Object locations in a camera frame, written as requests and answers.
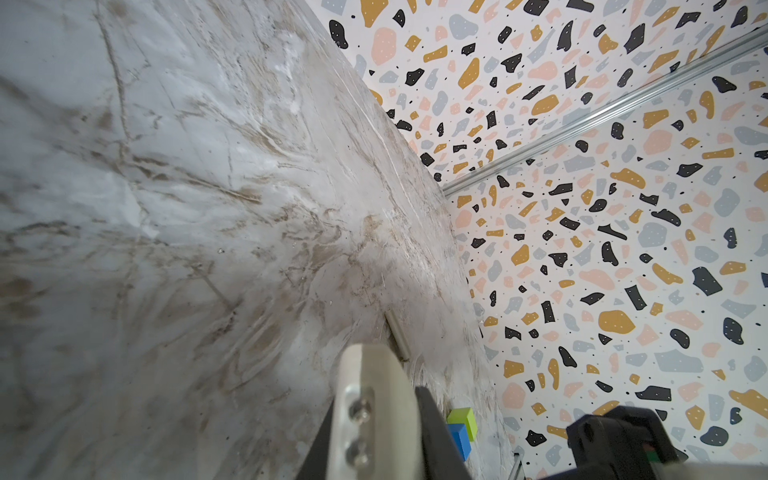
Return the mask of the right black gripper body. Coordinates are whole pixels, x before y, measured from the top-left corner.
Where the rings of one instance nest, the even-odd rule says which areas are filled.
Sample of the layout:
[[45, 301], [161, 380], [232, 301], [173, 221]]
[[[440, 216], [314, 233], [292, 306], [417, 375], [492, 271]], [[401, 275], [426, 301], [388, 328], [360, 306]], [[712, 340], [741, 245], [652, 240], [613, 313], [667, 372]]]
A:
[[661, 479], [665, 466], [687, 461], [651, 409], [617, 406], [603, 415], [585, 415], [566, 433], [576, 467], [555, 479]]

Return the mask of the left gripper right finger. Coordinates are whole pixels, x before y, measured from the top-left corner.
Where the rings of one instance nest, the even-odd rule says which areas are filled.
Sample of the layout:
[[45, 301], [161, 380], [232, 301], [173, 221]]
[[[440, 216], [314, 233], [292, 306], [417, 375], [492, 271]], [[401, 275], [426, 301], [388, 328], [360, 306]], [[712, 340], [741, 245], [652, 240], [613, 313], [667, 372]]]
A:
[[415, 388], [421, 418], [421, 443], [425, 478], [431, 480], [470, 480], [471, 476], [441, 412], [423, 386]]

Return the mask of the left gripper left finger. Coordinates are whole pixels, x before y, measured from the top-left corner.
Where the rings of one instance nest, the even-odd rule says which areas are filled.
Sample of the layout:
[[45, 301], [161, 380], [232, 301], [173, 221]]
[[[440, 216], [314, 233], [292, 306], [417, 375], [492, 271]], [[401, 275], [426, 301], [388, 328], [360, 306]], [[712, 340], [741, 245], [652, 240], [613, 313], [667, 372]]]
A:
[[331, 433], [334, 414], [334, 401], [329, 408], [320, 425], [319, 431], [312, 442], [312, 445], [304, 459], [296, 480], [325, 480], [327, 475], [327, 465], [329, 450], [331, 444]]

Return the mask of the white remote control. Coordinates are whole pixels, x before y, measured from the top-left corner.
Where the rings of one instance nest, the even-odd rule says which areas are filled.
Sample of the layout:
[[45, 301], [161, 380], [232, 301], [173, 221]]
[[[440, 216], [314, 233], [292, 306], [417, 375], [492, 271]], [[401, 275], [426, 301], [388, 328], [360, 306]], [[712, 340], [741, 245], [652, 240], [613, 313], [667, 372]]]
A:
[[386, 345], [354, 344], [342, 353], [325, 477], [425, 477], [415, 388]]

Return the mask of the beige battery cover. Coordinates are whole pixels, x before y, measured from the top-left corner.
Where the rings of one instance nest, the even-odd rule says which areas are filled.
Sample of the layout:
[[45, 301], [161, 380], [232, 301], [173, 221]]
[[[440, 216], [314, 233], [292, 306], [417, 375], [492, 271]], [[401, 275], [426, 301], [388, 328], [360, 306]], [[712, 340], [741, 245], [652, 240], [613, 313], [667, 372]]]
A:
[[402, 323], [392, 310], [387, 310], [385, 312], [385, 319], [392, 333], [398, 357], [402, 362], [408, 362], [411, 359], [411, 349], [403, 330]]

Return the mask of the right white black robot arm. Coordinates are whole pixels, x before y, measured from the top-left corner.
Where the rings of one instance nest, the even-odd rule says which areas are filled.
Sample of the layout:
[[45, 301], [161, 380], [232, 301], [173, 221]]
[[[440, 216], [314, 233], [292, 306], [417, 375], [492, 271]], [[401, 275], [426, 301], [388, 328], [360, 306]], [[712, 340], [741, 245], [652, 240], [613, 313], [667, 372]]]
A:
[[617, 406], [567, 427], [576, 467], [556, 480], [765, 479], [758, 465], [689, 463], [673, 447], [656, 412]]

